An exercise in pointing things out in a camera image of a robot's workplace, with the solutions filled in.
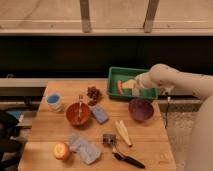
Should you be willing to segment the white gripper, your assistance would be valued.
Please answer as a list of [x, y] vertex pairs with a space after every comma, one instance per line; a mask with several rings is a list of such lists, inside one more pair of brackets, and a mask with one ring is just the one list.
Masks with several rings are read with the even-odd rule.
[[153, 87], [152, 81], [149, 77], [149, 73], [142, 73], [135, 77], [134, 79], [127, 80], [122, 83], [123, 89], [133, 89], [136, 84], [141, 89], [150, 89]]

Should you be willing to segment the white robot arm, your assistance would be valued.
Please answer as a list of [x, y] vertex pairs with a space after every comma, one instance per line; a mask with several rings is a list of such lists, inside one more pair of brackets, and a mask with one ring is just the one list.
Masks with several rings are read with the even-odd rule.
[[181, 72], [156, 64], [148, 72], [125, 81], [124, 88], [178, 87], [203, 101], [191, 132], [184, 171], [213, 171], [213, 76]]

